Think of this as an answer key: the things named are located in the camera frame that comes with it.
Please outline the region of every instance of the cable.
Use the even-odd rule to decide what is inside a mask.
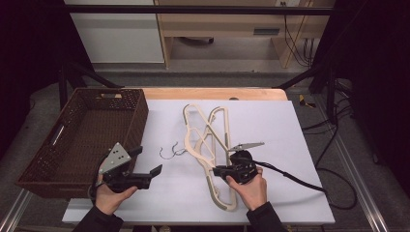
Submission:
[[[331,130],[333,130],[333,129],[335,129],[336,127],[332,127],[332,128],[330,128],[330,129],[327,129],[327,130],[323,130],[323,131],[321,131],[321,132],[310,132],[310,133],[306,133],[306,132],[304,132],[304,134],[305,135],[311,135],[311,134],[322,134],[322,133],[326,133],[327,131],[331,131]]]
[[[319,159],[317,159],[316,164],[314,165],[315,168],[319,165],[319,162],[322,160],[322,158],[325,156],[326,151],[328,151],[328,148],[331,146],[332,141],[335,140],[336,134],[337,134],[338,126],[336,126],[336,130],[334,134],[332,135],[331,140],[329,140],[328,144],[326,145],[325,149],[323,150],[322,154],[320,154]]]
[[[316,168],[316,171],[326,171],[326,172],[330,172],[330,173],[334,174],[335,176],[339,177],[342,181],[344,181],[344,182],[352,189],[352,191],[353,191],[354,199],[353,199],[353,203],[352,203],[352,204],[350,204],[350,205],[348,205],[348,206],[338,206],[338,205],[334,204],[334,203],[332,202],[332,200],[330,200],[329,193],[328,193],[324,188],[321,188],[321,187],[318,187],[318,186],[314,186],[314,185],[312,185],[312,184],[309,184],[309,183],[307,183],[307,182],[304,182],[304,181],[302,181],[302,180],[296,178],[295,176],[293,176],[293,175],[291,175],[291,174],[289,174],[289,173],[287,173],[287,172],[285,172],[285,171],[282,171],[282,170],[276,168],[275,166],[269,164],[268,162],[260,162],[260,161],[248,160],[248,159],[244,159],[244,160],[245,160],[245,161],[248,161],[248,162],[253,162],[253,163],[258,164],[258,165],[260,165],[260,166],[267,167],[267,168],[269,168],[269,169],[272,169],[272,170],[274,170],[274,171],[277,171],[278,173],[282,174],[284,177],[289,178],[290,180],[292,180],[292,181],[298,183],[299,185],[302,185],[302,186],[304,186],[304,187],[307,187],[307,188],[310,188],[310,189],[314,189],[314,190],[318,190],[318,191],[321,191],[321,192],[325,193],[326,197],[327,197],[327,198],[329,199],[329,201],[331,202],[331,203],[329,203],[329,205],[330,205],[331,207],[336,208],[336,209],[339,209],[339,210],[351,210],[351,209],[353,209],[353,208],[356,206],[356,204],[357,204],[358,197],[357,197],[357,192],[356,192],[356,190],[354,189],[354,187],[350,184],[349,181],[347,181],[347,180],[346,180],[345,178],[343,178],[341,175],[337,174],[336,172],[334,172],[334,171],[332,171],[332,170],[329,170],[329,169],[326,169],[326,168]]]
[[[270,168],[270,169],[272,169],[274,171],[277,171],[278,173],[282,174],[284,177],[287,177],[290,180],[292,180],[292,181],[294,181],[294,182],[296,182],[296,183],[298,183],[298,184],[300,184],[304,187],[307,187],[307,188],[310,188],[310,189],[315,189],[315,190],[318,190],[318,191],[322,191],[322,192],[325,193],[325,195],[328,195],[328,192],[324,188],[317,187],[317,186],[311,185],[309,183],[306,183],[304,181],[301,181],[300,179],[296,178],[295,176],[274,167],[273,165],[271,165],[268,162],[260,162],[260,161],[255,161],[255,160],[251,160],[250,162],[253,162],[253,163],[258,164],[260,166]]]
[[[339,209],[339,210],[351,210],[351,209],[353,209],[353,208],[356,206],[356,204],[357,204],[357,202],[358,202],[358,194],[357,194],[355,188],[353,187],[353,185],[350,184],[350,182],[349,182],[348,180],[346,180],[346,179],[345,179],[344,177],[342,177],[341,175],[339,175],[339,174],[337,174],[336,172],[334,172],[334,171],[332,171],[332,170],[329,170],[329,169],[327,169],[327,168],[319,167],[319,168],[316,168],[316,171],[326,171],[326,172],[329,172],[329,173],[334,174],[335,176],[339,177],[342,181],[344,181],[344,182],[352,189],[352,191],[353,191],[354,197],[353,197],[353,203],[352,203],[352,204],[350,204],[350,205],[348,205],[348,206],[338,206],[338,205],[335,205],[335,204],[333,204],[333,203],[330,203],[330,204],[329,204],[330,206],[332,206],[332,207],[334,207],[334,208],[336,208],[336,209]]]
[[[284,41],[286,42],[287,47],[289,47],[290,52],[292,52],[292,54],[293,54],[293,56],[295,57],[295,59],[296,59],[296,61],[298,62],[298,64],[301,65],[301,66],[303,66],[303,67],[308,67],[308,63],[302,59],[302,56],[301,56],[301,54],[299,53],[298,47],[296,46],[295,42],[293,41],[292,36],[290,35],[289,30],[287,29],[286,14],[285,14],[283,17],[284,17]],[[296,52],[297,52],[297,54],[298,54],[298,56],[299,56],[299,59],[301,59],[301,60],[304,62],[304,64],[301,64],[301,62],[299,61],[299,59],[298,59],[298,57],[296,56],[295,52],[293,51],[292,47],[290,47],[289,43],[287,42],[286,34],[289,34],[290,40],[292,41],[293,46],[295,47],[295,50],[296,50]]]

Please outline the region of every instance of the person's right hand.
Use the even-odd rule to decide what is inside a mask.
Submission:
[[[251,211],[256,210],[268,201],[267,184],[262,177],[262,168],[257,167],[257,170],[258,174],[244,185],[239,185],[230,176],[226,177],[228,185],[239,193],[245,205]]]

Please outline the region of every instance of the metal hook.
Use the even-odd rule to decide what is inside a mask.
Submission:
[[[175,156],[181,156],[181,155],[183,155],[187,150],[186,149],[180,149],[180,150],[178,150],[178,151],[175,151],[174,149],[175,149],[175,147],[178,145],[178,142],[176,142],[173,146],[172,146],[172,156],[170,157],[170,158],[165,158],[165,157],[163,157],[162,156],[162,154],[161,154],[161,152],[162,152],[162,150],[163,150],[163,148],[161,147],[161,150],[160,150],[160,156],[163,158],[163,159],[165,159],[165,160],[171,160],[173,157],[175,157]]]

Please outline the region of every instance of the black cable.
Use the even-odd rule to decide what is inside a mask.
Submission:
[[[319,168],[316,168],[316,171],[325,171],[325,172],[329,172],[329,173],[334,174],[335,176],[339,177],[342,181],[344,181],[344,182],[352,189],[352,191],[353,191],[353,195],[354,195],[354,197],[353,197],[353,203],[350,204],[349,206],[338,206],[338,205],[335,205],[335,204],[333,204],[333,203],[330,203],[330,204],[329,204],[330,206],[332,206],[332,207],[334,207],[334,208],[336,208],[336,209],[339,209],[339,210],[351,210],[351,209],[353,209],[353,208],[357,205],[357,202],[358,202],[358,194],[357,194],[355,188],[353,187],[353,185],[350,184],[350,182],[349,182],[348,180],[346,180],[344,177],[342,177],[341,175],[339,175],[339,174],[336,173],[335,171],[329,170],[329,169],[327,169],[327,168],[319,167]]]
[[[346,110],[349,109],[350,107],[351,107],[351,105],[348,105],[348,106],[346,106],[346,107],[343,107],[343,108],[341,109],[341,111],[336,114],[336,116],[340,115],[341,113],[343,113],[344,111],[346,111]],[[329,122],[330,122],[330,120],[327,119],[327,120],[325,120],[325,121],[322,121],[322,122],[320,122],[320,123],[314,124],[314,125],[312,125],[312,126],[308,126],[308,127],[302,128],[302,131],[308,131],[308,130],[311,130],[311,129],[315,129],[315,128],[324,126],[324,125],[326,125],[326,124],[329,123]]]
[[[322,133],[326,133],[327,131],[331,131],[331,130],[333,130],[333,129],[335,129],[335,128],[336,128],[336,127],[332,127],[332,128],[327,129],[327,130],[323,130],[323,131],[321,131],[321,132],[304,132],[304,134],[305,134],[305,135],[322,134]]]
[[[302,181],[302,180],[296,178],[295,176],[293,176],[293,175],[291,175],[291,174],[289,174],[289,173],[287,173],[287,172],[285,172],[285,171],[282,171],[282,170],[276,168],[275,166],[269,164],[268,162],[260,162],[260,161],[248,160],[248,159],[244,159],[244,160],[245,160],[245,161],[249,161],[249,162],[253,162],[253,163],[258,164],[258,165],[260,165],[260,166],[267,167],[267,168],[269,168],[269,169],[272,169],[272,170],[274,170],[274,171],[277,171],[278,173],[282,174],[284,177],[289,178],[290,180],[292,180],[292,181],[298,183],[299,185],[302,185],[302,186],[307,187],[307,188],[310,188],[310,189],[314,189],[314,190],[321,191],[321,192],[325,193],[326,197],[330,200],[329,193],[328,193],[324,188],[321,188],[321,187],[318,187],[318,186],[314,186],[314,185],[312,185],[312,184],[309,184],[309,183],[307,183],[307,182],[304,182],[304,181]],[[356,192],[356,190],[354,189],[354,187],[350,184],[349,181],[347,181],[345,178],[343,178],[341,175],[337,174],[336,172],[334,172],[334,171],[332,171],[332,170],[329,170],[329,169],[326,169],[326,168],[316,168],[316,171],[327,171],[327,172],[330,172],[330,173],[336,175],[336,176],[339,177],[342,181],[344,181],[344,182],[352,189],[352,191],[353,191],[354,199],[353,199],[353,203],[352,203],[352,204],[350,204],[350,205],[348,205],[348,206],[338,206],[338,205],[335,205],[335,204],[330,200],[331,203],[329,203],[329,205],[330,205],[331,207],[334,207],[334,208],[339,209],[339,210],[351,210],[351,209],[353,209],[353,208],[356,206],[357,200],[358,200],[358,198],[357,198],[357,192]]]
[[[302,186],[304,186],[304,187],[307,187],[307,188],[310,188],[310,189],[315,189],[315,190],[318,190],[318,191],[322,191],[322,192],[325,193],[325,195],[328,195],[328,192],[327,192],[324,188],[317,187],[317,186],[311,185],[311,184],[309,184],[309,183],[306,183],[306,182],[304,182],[304,181],[302,181],[302,180],[296,178],[295,176],[293,176],[293,175],[291,175],[291,174],[289,174],[289,173],[287,173],[287,172],[284,172],[284,171],[282,171],[282,170],[276,168],[275,166],[271,165],[270,163],[260,162],[260,161],[255,161],[255,160],[252,160],[251,162],[256,163],[256,164],[258,164],[258,165],[260,165],[260,166],[264,166],[264,167],[270,168],[270,169],[272,169],[272,170],[274,170],[274,171],[277,171],[278,173],[282,174],[284,177],[287,177],[287,178],[289,178],[290,180],[292,180],[292,181],[294,181],[294,182],[296,182],[296,183],[298,183],[298,184],[300,184],[300,185],[302,185]]]
[[[320,154],[319,159],[316,161],[316,164],[314,165],[315,168],[319,165],[319,162],[322,160],[322,158],[325,156],[326,151],[328,151],[328,148],[331,146],[332,141],[335,139],[336,134],[337,134],[338,126],[336,126],[336,130],[334,134],[332,135],[331,140],[329,140],[328,144],[326,145],[325,149],[323,150],[322,154]]]

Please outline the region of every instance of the wicker basket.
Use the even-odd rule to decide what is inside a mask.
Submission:
[[[101,158],[116,142],[139,146],[147,117],[141,89],[76,89],[16,184],[44,198],[87,197]]]

